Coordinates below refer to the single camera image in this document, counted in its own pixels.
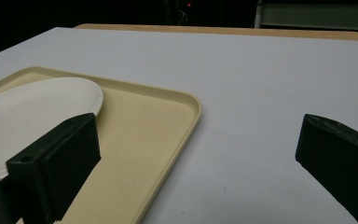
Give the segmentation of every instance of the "tray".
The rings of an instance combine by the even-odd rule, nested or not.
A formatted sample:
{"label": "tray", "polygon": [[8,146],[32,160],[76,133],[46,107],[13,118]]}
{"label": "tray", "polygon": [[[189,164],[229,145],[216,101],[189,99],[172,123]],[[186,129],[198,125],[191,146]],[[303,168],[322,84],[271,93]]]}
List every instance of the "tray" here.
{"label": "tray", "polygon": [[44,67],[0,80],[0,91],[55,77],[84,77],[103,90],[102,160],[62,223],[139,223],[197,126],[200,102],[184,92]]}

